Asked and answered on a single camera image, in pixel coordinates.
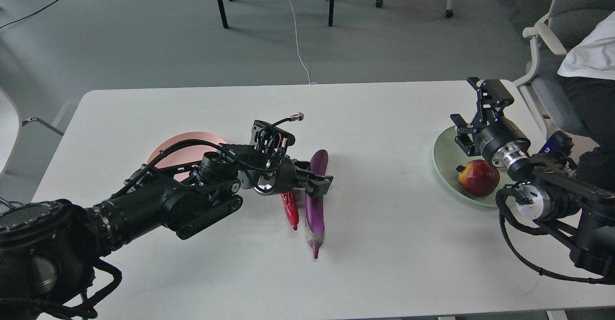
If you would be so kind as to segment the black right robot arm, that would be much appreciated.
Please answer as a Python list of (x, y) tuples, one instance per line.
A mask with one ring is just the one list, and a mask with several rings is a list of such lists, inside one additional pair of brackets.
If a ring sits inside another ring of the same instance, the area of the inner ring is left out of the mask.
[[(455, 142), (470, 157), (503, 168), (513, 184), (496, 191), (499, 226), (506, 244), (527, 267), (549, 278), (613, 285), (615, 271), (614, 194), (576, 180), (571, 159), (571, 136), (553, 133), (538, 153), (529, 154), (530, 140), (508, 119), (504, 110), (514, 97), (498, 79), (469, 77), (477, 94), (477, 113), (467, 123), (451, 114)], [(576, 268), (598, 278), (573, 278), (534, 265), (514, 248), (506, 223), (530, 235), (551, 235), (569, 248)]]

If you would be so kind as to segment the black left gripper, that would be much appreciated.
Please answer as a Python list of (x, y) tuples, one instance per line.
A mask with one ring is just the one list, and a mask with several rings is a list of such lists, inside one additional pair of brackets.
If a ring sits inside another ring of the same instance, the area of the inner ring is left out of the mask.
[[(298, 178), (299, 171), (309, 171), (314, 174)], [(329, 192), (333, 180), (331, 175), (317, 175), (321, 174), (320, 162), (293, 160), (287, 155), (284, 156), (281, 168), (276, 172), (262, 173), (249, 170), (248, 174), (252, 176), (252, 181), (244, 171), (240, 171), (240, 188), (254, 189), (261, 196), (278, 195), (301, 188), (307, 196), (321, 197)]]

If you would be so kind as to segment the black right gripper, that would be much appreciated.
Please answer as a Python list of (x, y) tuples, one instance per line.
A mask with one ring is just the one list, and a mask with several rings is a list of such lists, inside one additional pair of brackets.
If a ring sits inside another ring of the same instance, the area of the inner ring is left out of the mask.
[(508, 118), (504, 109), (514, 103), (504, 83), (499, 79), (480, 80), (468, 77), (477, 94), (477, 113), (471, 123), (461, 114), (450, 115), (455, 125), (455, 142), (468, 157), (482, 156), (496, 168), (510, 168), (515, 162), (529, 158), (529, 139)]

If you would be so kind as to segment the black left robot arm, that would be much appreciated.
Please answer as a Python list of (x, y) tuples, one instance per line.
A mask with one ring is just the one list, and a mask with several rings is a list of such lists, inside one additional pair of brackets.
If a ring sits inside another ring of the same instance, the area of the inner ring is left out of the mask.
[(310, 161), (290, 158), (295, 137), (279, 125), (254, 121), (247, 145), (178, 141), (90, 208), (2, 199), (1, 318), (96, 318), (95, 306), (122, 280), (103, 257), (161, 226), (188, 239), (237, 212), (239, 189), (261, 196), (303, 189), (308, 219), (321, 219), (317, 204), (333, 180), (329, 157), (320, 150)]

